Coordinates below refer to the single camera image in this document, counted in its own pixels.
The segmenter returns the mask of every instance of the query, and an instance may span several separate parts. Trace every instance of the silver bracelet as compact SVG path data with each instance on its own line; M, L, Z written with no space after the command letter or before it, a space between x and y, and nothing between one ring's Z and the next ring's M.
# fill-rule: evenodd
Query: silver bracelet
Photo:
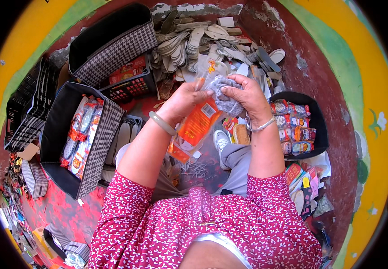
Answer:
M272 116L272 118L267 121L265 124L263 124L262 126L258 127L257 129L251 129L251 132L259 132L261 131L262 129L266 128L267 126L269 126L273 121L275 121L275 118L274 116Z
M156 124L158 124L164 131L168 132L172 137L176 135L176 130L172 128L167 122L165 122L160 116L155 112L149 112L149 117L153 119Z

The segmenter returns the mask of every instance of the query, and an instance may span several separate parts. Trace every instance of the woman's left arm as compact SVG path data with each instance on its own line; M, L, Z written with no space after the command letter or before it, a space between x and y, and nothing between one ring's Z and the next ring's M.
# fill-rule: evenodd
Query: woman's left arm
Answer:
M195 83L183 83L156 114L174 128L183 117L191 113L196 104L204 102L214 93L194 90ZM149 119L125 152L116 170L133 182L154 188L170 138L162 127Z

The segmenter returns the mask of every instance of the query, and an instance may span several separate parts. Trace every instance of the woman's left hand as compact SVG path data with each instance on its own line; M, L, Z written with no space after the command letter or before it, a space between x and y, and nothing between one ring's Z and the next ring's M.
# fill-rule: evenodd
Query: woman's left hand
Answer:
M204 102L215 93L213 90L196 92L195 87L195 82L183 83L156 112L158 116L174 128L191 113L196 104Z

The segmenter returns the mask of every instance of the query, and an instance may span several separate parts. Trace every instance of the barcode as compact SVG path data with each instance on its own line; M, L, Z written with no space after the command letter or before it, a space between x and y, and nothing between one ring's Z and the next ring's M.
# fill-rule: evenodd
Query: barcode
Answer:
M204 104L203 107L201 108L201 111L206 115L209 119L210 117L216 113L216 111L208 104Z

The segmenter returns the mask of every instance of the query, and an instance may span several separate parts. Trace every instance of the white pattern on red fabric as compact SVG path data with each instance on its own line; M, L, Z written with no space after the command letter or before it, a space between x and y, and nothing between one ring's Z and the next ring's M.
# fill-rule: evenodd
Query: white pattern on red fabric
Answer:
M89 268L177 268L195 237L212 232L232 240L253 268L321 263L320 244L297 214L284 172L248 175L247 198L195 187L188 197L152 205L153 191L116 172L92 237Z

